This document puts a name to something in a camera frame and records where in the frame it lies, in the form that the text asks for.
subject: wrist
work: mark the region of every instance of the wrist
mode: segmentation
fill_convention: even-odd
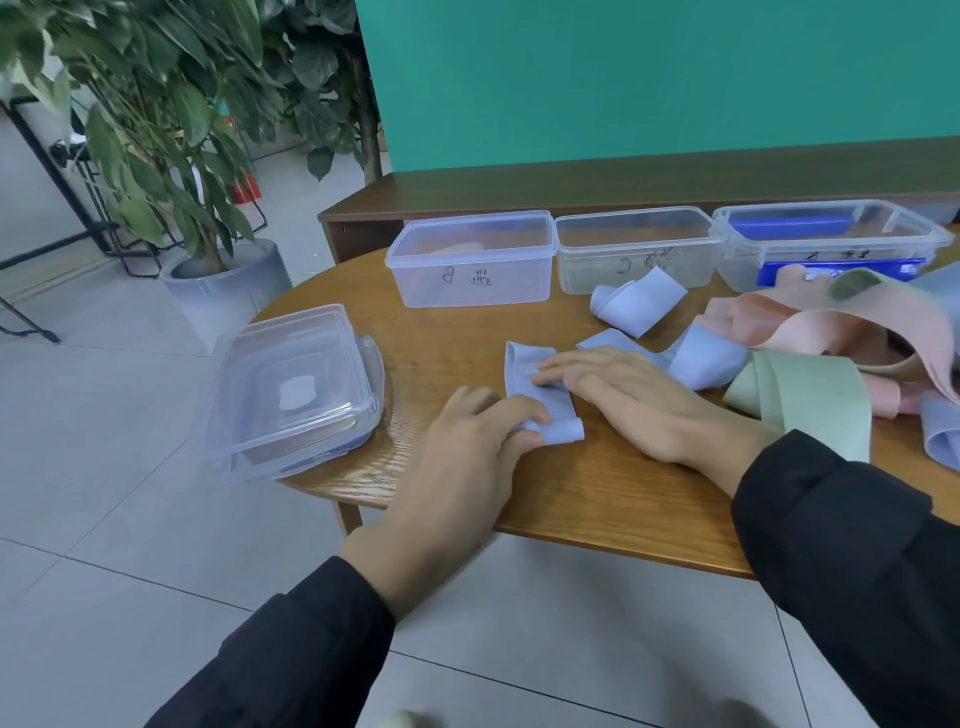
[[[397,622],[444,581],[443,559],[389,515],[347,536],[340,557],[367,580]]]
[[[689,423],[682,463],[733,497],[757,456],[782,436],[766,423],[718,407],[714,416]]]

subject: wooden table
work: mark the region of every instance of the wooden table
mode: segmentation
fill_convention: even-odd
[[[939,262],[958,254],[954,245]],[[359,511],[350,506],[386,507],[412,447],[458,386],[503,392],[508,340],[564,351],[605,328],[590,314],[589,296],[567,296],[556,276],[551,290],[543,303],[406,308],[381,251],[331,268],[285,294],[259,318],[325,303],[347,308],[357,334],[371,335],[383,353],[388,404],[363,447],[283,482],[344,504],[338,513],[347,531],[360,523]],[[641,342],[655,352],[665,349],[710,297],[731,294],[714,277],[711,285],[691,290]],[[707,392],[713,401],[720,396]],[[752,575],[723,493],[698,473],[647,458],[592,405],[582,400],[575,405],[587,439],[524,456],[498,531]],[[873,461],[930,493],[935,512],[960,523],[960,475],[926,457],[919,418],[874,420]]]

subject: black jacket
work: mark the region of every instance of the black jacket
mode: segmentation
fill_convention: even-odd
[[[884,727],[960,724],[960,527],[930,509],[797,431],[760,454],[733,500],[760,584]],[[240,625],[148,726],[352,726],[394,627],[331,558]]]

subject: blue object in container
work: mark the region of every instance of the blue object in container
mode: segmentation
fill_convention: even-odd
[[[843,213],[807,217],[769,217],[758,220],[731,220],[731,227],[750,240],[789,240],[845,235],[853,227],[853,216]]]
[[[757,285],[773,285],[777,282],[777,271],[784,265],[803,265],[807,279],[815,276],[836,278],[853,268],[869,268],[895,280],[913,280],[920,269],[930,262],[925,257],[901,257],[877,260],[778,260],[764,263],[756,274]]]

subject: teal wall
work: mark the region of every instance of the teal wall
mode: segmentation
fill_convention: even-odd
[[[960,133],[958,0],[357,0],[394,169]]]

